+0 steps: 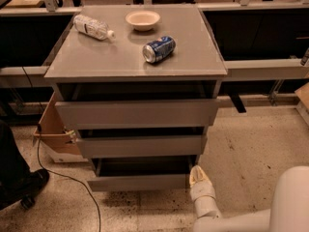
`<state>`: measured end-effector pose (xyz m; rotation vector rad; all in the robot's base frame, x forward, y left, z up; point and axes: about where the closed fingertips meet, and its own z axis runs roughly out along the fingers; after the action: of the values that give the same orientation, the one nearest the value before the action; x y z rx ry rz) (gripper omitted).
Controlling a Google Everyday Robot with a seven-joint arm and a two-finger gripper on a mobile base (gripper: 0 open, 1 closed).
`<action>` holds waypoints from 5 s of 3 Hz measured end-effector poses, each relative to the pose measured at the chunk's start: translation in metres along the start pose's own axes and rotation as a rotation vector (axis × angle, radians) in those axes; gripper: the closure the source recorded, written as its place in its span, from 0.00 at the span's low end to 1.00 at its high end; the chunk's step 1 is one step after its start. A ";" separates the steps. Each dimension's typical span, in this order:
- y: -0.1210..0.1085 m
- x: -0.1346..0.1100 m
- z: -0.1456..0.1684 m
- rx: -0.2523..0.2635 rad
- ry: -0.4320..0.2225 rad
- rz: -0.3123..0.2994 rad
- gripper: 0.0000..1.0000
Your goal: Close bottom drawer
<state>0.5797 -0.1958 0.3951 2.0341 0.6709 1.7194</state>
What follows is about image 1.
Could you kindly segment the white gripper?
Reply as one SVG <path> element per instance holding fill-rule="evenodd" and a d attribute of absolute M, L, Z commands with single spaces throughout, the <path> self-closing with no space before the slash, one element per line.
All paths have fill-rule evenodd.
<path fill-rule="evenodd" d="M 221 212 L 216 204 L 214 187 L 208 175 L 199 165 L 191 168 L 189 184 L 191 186 L 190 196 L 197 218 L 221 218 Z"/>

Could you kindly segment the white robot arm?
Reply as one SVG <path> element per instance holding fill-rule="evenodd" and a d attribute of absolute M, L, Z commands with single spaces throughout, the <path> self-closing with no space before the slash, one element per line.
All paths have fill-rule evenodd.
<path fill-rule="evenodd" d="M 309 232 L 309 167 L 296 166 L 278 179 L 271 207 L 237 217 L 223 217 L 210 178 L 195 165 L 189 175 L 197 219 L 193 232 Z"/>

